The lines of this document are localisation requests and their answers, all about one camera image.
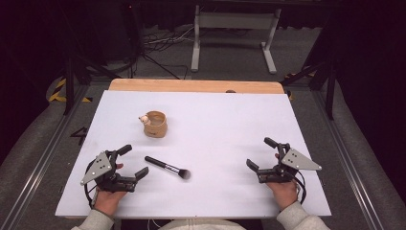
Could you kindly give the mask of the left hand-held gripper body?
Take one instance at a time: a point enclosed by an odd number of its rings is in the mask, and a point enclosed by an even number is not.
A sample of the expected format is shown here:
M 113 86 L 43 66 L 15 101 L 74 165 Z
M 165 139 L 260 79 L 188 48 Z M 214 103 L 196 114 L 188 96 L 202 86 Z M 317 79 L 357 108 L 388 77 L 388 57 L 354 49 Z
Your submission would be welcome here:
M 120 176 L 116 172 L 116 161 L 119 156 L 116 150 L 102 151 L 95 160 L 89 163 L 80 185 L 85 186 L 90 181 L 95 181 L 103 191 L 133 192 L 137 184 L 136 178 Z

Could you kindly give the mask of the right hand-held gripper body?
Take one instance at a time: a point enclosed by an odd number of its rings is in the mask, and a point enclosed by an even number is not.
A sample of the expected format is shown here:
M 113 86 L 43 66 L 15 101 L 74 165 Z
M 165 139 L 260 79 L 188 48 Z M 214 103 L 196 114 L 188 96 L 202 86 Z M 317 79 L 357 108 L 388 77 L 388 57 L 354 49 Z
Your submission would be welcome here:
M 299 170 L 320 171 L 322 167 L 313 162 L 296 149 L 292 149 L 288 143 L 278 143 L 278 164 L 272 169 L 258 170 L 259 183 L 284 183 L 296 178 Z

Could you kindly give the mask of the black makeup brush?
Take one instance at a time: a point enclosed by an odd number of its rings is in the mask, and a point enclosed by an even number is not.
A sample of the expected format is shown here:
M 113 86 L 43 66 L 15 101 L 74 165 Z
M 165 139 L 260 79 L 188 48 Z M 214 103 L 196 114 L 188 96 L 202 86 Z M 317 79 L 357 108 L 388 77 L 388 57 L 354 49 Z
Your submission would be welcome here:
M 165 163 L 165 162 L 162 162 L 162 161 L 160 161 L 160 160 L 157 160 L 157 159 L 155 159 L 155 158 L 153 158 L 153 157 L 146 156 L 146 157 L 145 157 L 145 160 L 146 160 L 147 162 L 153 164 L 153 165 L 156 165 L 156 166 L 158 166 L 158 167 L 161 167 L 161 168 L 163 168 L 163 169 L 165 169 L 165 170 L 168 170 L 168 171 L 171 171 L 171 172 L 177 174 L 177 175 L 180 176 L 182 179 L 188 180 L 188 179 L 190 179 L 191 176 L 192 176 L 192 174 L 191 174 L 191 172 L 190 172 L 189 170 L 186 170 L 186 169 L 178 169 L 178 168 L 176 168 L 176 167 L 174 167 L 174 166 L 172 166 L 172 165 L 169 165 L 169 164 L 167 164 L 167 163 Z

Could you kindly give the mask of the beige cup with small figure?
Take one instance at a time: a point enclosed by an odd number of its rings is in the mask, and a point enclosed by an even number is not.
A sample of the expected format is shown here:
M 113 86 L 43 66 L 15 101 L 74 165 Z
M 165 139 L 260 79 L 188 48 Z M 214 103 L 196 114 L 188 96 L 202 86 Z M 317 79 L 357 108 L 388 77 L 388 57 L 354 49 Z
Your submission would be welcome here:
M 144 134 L 152 138 L 163 138 L 168 130 L 167 117 L 161 111 L 149 111 L 139 117 L 144 125 Z

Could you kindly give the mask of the person's right hand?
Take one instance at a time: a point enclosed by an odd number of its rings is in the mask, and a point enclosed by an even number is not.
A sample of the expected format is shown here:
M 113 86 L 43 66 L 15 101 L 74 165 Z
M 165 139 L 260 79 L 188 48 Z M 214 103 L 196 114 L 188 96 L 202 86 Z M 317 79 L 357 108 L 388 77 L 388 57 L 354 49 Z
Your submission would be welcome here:
M 297 185 L 295 182 L 271 182 L 267 183 L 267 186 L 273 192 L 274 198 L 281 211 L 298 200 Z

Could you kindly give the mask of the person's left hand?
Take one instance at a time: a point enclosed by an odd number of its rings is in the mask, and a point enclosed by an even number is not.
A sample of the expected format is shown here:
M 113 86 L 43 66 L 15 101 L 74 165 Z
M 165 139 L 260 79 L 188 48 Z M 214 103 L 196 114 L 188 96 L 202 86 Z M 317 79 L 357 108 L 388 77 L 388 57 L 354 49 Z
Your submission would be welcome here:
M 120 201 L 126 195 L 126 192 L 107 192 L 100 189 L 97 190 L 97 198 L 94 208 L 102 213 L 113 217 L 116 213 Z

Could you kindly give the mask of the white table mat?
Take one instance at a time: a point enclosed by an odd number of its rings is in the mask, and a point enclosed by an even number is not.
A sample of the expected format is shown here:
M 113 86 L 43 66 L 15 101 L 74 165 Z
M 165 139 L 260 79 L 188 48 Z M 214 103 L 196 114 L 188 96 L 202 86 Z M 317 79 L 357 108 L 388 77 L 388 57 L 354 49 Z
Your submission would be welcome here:
M 144 134 L 139 117 L 161 111 L 163 138 Z M 170 93 L 106 91 L 65 186 L 56 215 L 81 218 L 89 212 L 80 185 L 90 161 L 103 150 L 131 145 L 119 158 L 120 173 L 131 176 L 150 156 L 181 169 L 188 180 L 150 166 L 134 192 L 120 202 L 122 219 L 261 219 L 278 214 L 269 188 L 259 183 L 246 160 L 263 169 L 276 165 L 269 137 L 308 155 L 290 101 L 284 94 Z

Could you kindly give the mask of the person's torso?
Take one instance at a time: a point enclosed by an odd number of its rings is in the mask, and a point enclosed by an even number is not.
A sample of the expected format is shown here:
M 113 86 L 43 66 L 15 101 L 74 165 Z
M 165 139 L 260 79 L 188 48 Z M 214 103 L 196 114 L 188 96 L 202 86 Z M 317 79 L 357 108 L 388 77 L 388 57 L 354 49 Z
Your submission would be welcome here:
M 224 219 L 177 219 L 159 230 L 246 230 L 241 225 Z

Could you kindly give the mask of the yellow black floor tape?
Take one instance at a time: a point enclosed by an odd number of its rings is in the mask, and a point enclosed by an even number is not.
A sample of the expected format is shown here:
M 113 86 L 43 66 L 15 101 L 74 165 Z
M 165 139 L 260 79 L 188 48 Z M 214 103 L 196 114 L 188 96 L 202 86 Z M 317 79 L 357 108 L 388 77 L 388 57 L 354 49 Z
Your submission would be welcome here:
M 60 92 L 62 87 L 66 84 L 66 79 L 61 78 L 59 82 L 56 85 L 56 88 L 54 89 L 53 93 L 49 97 L 48 101 L 49 102 L 67 102 L 67 98 L 65 96 L 61 96 Z

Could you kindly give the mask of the grey metal stand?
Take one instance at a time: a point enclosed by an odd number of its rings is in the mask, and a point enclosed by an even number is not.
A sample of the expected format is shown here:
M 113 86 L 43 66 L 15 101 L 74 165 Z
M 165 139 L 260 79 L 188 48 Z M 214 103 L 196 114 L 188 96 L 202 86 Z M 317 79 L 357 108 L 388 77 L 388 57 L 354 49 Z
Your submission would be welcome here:
M 260 44 L 262 53 L 270 74 L 276 74 L 277 69 L 270 48 L 281 16 L 281 9 L 272 13 L 242 13 L 242 12 L 205 12 L 196 5 L 194 10 L 194 41 L 192 49 L 191 70 L 199 70 L 200 58 L 200 29 L 242 29 L 267 30 L 268 38 Z

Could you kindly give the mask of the aluminium floor rail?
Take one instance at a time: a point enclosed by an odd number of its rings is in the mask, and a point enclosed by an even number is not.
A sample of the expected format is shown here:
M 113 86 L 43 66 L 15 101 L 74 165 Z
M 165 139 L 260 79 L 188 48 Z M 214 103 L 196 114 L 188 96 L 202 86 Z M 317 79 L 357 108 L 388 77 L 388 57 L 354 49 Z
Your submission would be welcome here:
M 338 149 L 338 157 L 340 159 L 341 166 L 347 179 L 349 180 L 351 189 L 355 195 L 363 216 L 369 225 L 370 230 L 384 230 L 381 219 L 378 216 L 366 187 L 364 186 L 364 183 L 350 158 L 350 153 L 344 144 L 337 125 L 335 125 L 335 122 L 327 115 L 326 103 L 323 95 L 319 91 L 312 91 L 311 94 L 323 116 L 324 121 L 327 124 L 327 128 L 332 136 L 333 142 Z
M 74 101 L 69 112 L 60 118 L 52 137 L 50 138 L 45 150 L 41 153 L 40 158 L 37 160 L 33 171 L 30 173 L 27 182 L 24 184 L 23 189 L 19 193 L 19 196 L 14 202 L 6 219 L 0 226 L 0 230 L 14 230 L 15 226 L 21 220 L 22 215 L 32 200 L 44 174 L 46 173 L 49 164 L 54 158 L 56 148 L 60 143 L 63 132 L 65 131 L 66 127 L 68 127 L 71 119 L 78 110 L 79 104 L 82 98 L 85 96 L 87 90 L 87 86 L 78 87 L 77 92 L 74 94 Z

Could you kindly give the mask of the black metal frame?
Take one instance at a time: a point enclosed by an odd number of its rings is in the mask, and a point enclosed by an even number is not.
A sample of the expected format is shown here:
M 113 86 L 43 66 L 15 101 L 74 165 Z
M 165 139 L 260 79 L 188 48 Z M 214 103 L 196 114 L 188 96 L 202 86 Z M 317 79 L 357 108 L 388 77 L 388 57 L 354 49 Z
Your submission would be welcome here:
M 77 100 L 75 99 L 74 78 L 78 78 L 80 85 L 88 85 L 91 81 L 87 66 L 114 80 L 118 76 L 107 70 L 95 61 L 87 57 L 80 48 L 80 42 L 75 30 L 61 5 L 62 0 L 56 0 L 56 6 L 60 10 L 60 31 L 64 33 L 64 51 L 66 58 L 66 105 L 64 114 L 68 115 L 74 110 Z
M 286 75 L 281 81 L 282 86 L 287 86 L 313 74 L 308 87 L 311 91 L 320 91 L 324 85 L 327 86 L 325 111 L 330 120 L 333 119 L 332 108 L 336 80 L 332 46 L 331 37 L 325 31 L 321 31 L 310 49 L 302 69 L 296 74 Z

